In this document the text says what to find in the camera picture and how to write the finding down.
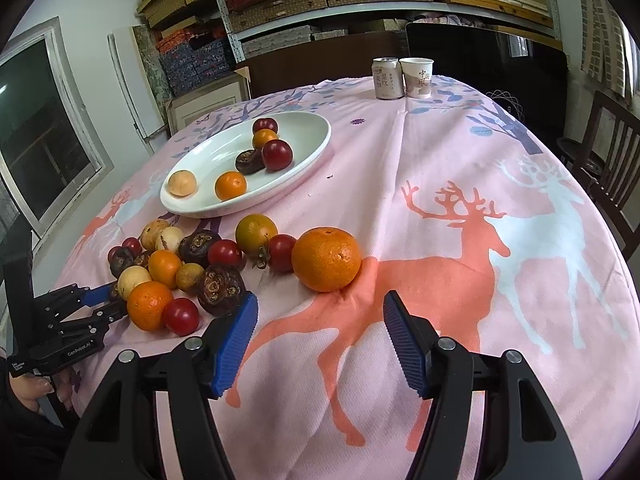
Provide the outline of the person's left hand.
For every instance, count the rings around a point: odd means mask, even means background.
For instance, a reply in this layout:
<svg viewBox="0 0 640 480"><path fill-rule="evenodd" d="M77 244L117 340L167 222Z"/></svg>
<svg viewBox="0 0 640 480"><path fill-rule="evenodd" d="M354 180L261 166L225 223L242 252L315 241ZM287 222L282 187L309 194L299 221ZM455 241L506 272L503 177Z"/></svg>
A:
<svg viewBox="0 0 640 480"><path fill-rule="evenodd" d="M55 393L58 400L65 406L66 410L73 407L72 396L72 370L68 368L60 374L54 376L55 382L58 384L53 387L52 382L46 378L23 375L14 378L9 376L11 389L17 400L34 413L42 413L38 400L50 393Z"/></svg>

